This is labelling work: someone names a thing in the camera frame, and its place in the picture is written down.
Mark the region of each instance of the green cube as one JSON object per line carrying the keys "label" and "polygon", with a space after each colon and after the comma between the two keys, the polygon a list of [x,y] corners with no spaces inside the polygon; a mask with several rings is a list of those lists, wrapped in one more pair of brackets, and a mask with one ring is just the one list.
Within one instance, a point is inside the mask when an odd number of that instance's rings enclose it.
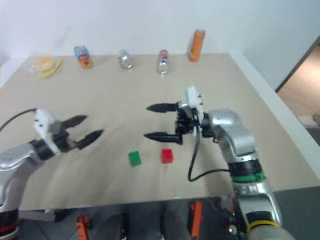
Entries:
{"label": "green cube", "polygon": [[132,167],[141,165],[141,158],[139,151],[129,152],[129,160]]}

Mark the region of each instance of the red cube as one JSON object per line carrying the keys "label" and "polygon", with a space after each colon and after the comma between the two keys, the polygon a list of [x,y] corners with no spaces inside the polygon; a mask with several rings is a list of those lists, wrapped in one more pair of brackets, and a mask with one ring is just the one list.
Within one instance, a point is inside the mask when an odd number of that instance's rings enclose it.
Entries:
{"label": "red cube", "polygon": [[171,164],[174,162],[174,154],[171,148],[164,148],[161,150],[161,159],[163,164]]}

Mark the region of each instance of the yellow ring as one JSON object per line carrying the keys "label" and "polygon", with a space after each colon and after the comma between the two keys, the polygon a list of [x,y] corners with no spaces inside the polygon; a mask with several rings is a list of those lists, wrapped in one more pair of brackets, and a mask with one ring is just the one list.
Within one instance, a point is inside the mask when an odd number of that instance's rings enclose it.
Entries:
{"label": "yellow ring", "polygon": [[274,221],[268,221],[268,220],[260,220],[260,221],[254,221],[252,223],[250,223],[247,227],[246,227],[246,232],[250,232],[250,230],[252,228],[254,228],[255,226],[258,226],[258,225],[272,225],[272,226],[275,226],[275,227],[279,227],[280,228],[280,225],[275,223]]}

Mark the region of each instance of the beige table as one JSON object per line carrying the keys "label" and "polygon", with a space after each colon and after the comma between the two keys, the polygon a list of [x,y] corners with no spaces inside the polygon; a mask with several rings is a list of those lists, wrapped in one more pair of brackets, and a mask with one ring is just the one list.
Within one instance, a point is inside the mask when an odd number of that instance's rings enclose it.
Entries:
{"label": "beige table", "polygon": [[[143,134],[174,132],[175,113],[145,110],[155,103],[174,103],[195,85],[205,110],[231,108],[256,138],[260,161],[275,191],[318,186],[319,180],[258,93],[227,54],[203,55],[192,63],[172,55],[169,74],[156,72],[156,56],[135,56],[135,67],[120,68],[116,56],[93,57],[82,70],[73,56],[63,57],[58,72],[34,79],[20,68],[4,85],[0,123],[25,109],[47,108],[61,119],[86,114],[71,136],[104,129],[89,147],[46,162],[28,181],[22,209],[70,208],[116,203],[232,194],[229,174],[215,173],[190,183],[188,168],[194,137],[183,146],[149,140]],[[0,134],[0,151],[36,137],[33,116],[25,115]],[[173,149],[174,163],[163,165],[160,150]],[[128,152],[139,150],[142,165],[131,167]],[[219,147],[203,139],[194,175],[226,168]]]}

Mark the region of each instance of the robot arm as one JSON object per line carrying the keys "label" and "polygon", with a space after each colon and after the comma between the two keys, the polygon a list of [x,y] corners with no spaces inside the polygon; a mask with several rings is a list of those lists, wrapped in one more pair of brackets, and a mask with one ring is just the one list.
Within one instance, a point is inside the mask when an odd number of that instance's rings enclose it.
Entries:
{"label": "robot arm", "polygon": [[198,132],[198,136],[201,130],[203,138],[213,138],[213,141],[219,144],[232,179],[236,196],[234,205],[238,220],[237,228],[240,232],[249,233],[249,239],[253,240],[268,239],[273,235],[277,236],[277,239],[293,239],[283,229],[274,230],[275,228],[281,229],[281,213],[270,183],[259,163],[255,138],[242,124],[241,118],[236,112],[230,109],[203,112],[201,96],[195,87],[190,87],[182,100],[176,104],[165,103],[163,105],[160,103],[147,109],[161,113],[178,112],[175,134],[154,132],[146,134],[147,138],[159,142],[182,144],[183,134]]}
{"label": "robot arm", "polygon": [[16,239],[18,208],[28,178],[44,161],[71,149],[83,149],[93,143],[102,130],[93,131],[80,141],[72,141],[67,128],[80,124],[87,116],[78,115],[66,121],[45,109],[35,111],[34,128],[41,138],[16,146],[0,154],[0,240]]}

